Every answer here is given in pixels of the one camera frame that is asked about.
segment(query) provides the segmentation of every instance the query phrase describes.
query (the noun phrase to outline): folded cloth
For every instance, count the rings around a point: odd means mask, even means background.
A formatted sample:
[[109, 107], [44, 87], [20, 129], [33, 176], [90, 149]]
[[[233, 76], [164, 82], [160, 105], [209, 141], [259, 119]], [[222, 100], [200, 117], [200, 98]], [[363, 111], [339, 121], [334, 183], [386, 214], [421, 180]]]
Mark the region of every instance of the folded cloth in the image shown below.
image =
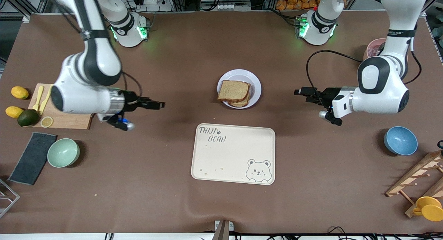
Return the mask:
[[32, 136], [8, 180], [34, 185], [46, 164], [47, 154], [57, 136], [32, 132]]

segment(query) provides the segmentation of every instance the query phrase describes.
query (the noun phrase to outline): wooden rack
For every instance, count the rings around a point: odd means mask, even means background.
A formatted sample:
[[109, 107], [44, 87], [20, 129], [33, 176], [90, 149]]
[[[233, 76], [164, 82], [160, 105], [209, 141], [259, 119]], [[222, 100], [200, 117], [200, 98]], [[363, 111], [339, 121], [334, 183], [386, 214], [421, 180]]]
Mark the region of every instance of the wooden rack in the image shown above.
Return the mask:
[[[394, 196], [401, 194], [407, 199], [412, 206], [405, 212], [406, 216], [409, 218], [415, 216], [413, 209], [416, 204], [412, 199], [403, 191], [403, 188], [408, 186], [417, 185], [415, 180], [421, 177], [428, 177], [430, 174], [427, 171], [432, 169], [437, 169], [443, 174], [442, 165], [439, 163], [443, 161], [442, 151], [435, 151], [428, 153], [418, 164], [416, 164], [407, 174], [405, 174], [395, 185], [393, 185], [385, 194], [386, 196]], [[439, 198], [443, 196], [443, 177], [437, 181], [423, 196], [431, 196], [434, 198]]]

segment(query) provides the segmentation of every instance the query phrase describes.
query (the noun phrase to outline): mint green bowl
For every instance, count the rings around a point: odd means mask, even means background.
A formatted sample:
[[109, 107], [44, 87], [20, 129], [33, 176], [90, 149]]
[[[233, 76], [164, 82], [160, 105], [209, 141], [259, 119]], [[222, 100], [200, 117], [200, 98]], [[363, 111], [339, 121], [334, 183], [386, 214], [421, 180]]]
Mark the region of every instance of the mint green bowl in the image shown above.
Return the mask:
[[48, 162], [53, 167], [72, 165], [80, 155], [80, 148], [72, 139], [60, 139], [49, 148]]

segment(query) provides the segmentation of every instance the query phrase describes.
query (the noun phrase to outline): wooden cutting board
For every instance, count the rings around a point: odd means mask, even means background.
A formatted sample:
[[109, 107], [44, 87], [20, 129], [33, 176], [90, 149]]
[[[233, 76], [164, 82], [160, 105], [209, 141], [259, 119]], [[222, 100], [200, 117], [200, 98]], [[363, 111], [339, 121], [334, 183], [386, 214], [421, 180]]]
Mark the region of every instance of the wooden cutting board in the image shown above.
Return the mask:
[[[49, 87], [51, 86], [51, 84], [37, 84], [37, 86], [35, 86], [34, 93], [32, 93], [32, 98], [30, 99], [28, 109], [32, 109], [32, 106], [35, 105], [35, 102], [37, 101], [38, 88], [40, 86], [44, 87], [43, 94], [40, 99], [40, 105], [46, 99], [46, 95], [48, 94]], [[49, 101], [46, 104], [46, 108], [43, 111], [43, 114], [41, 115], [40, 119], [44, 117], [52, 117], [52, 119], [54, 119], [54, 123], [49, 128], [72, 128], [72, 129], [89, 129], [92, 119], [90, 114], [67, 114], [59, 111], [58, 109], [55, 108], [51, 98], [49, 98]], [[31, 127], [42, 128], [40, 122]]]

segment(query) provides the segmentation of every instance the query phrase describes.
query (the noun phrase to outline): white plate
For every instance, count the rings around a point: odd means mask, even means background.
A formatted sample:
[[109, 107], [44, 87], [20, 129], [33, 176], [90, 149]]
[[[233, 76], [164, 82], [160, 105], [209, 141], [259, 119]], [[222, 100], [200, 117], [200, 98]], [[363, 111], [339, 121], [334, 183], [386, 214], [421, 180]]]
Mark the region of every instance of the white plate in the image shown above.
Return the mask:
[[217, 85], [217, 94], [220, 93], [220, 89], [222, 88], [222, 82], [223, 80], [230, 80], [230, 81], [242, 81], [246, 82], [248, 84], [251, 84], [250, 87], [250, 102], [247, 106], [244, 107], [234, 107], [230, 106], [228, 102], [223, 102], [226, 104], [226, 106], [229, 106], [233, 109], [246, 109], [250, 106], [253, 106], [261, 95], [261, 83], [260, 80], [257, 78], [256, 75], [254, 75], [252, 72], [242, 69], [236, 69], [226, 72], [218, 81]]
[[275, 180], [275, 132], [202, 123], [195, 132], [191, 174], [202, 180], [271, 185]]

